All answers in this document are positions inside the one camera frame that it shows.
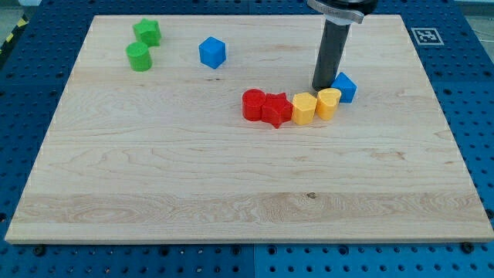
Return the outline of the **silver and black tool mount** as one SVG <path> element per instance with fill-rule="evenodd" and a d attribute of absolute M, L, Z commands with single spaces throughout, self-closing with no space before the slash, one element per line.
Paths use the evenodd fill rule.
<path fill-rule="evenodd" d="M 377 7 L 378 0 L 307 0 L 306 4 L 336 25 L 361 24 Z"/>

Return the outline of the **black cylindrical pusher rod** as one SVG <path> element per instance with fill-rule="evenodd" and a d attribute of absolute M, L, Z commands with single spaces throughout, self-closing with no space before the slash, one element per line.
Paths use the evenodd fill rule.
<path fill-rule="evenodd" d="M 349 25 L 337 25 L 329 20 L 325 21 L 313 74 L 314 90 L 329 88 L 336 79 L 349 30 Z"/>

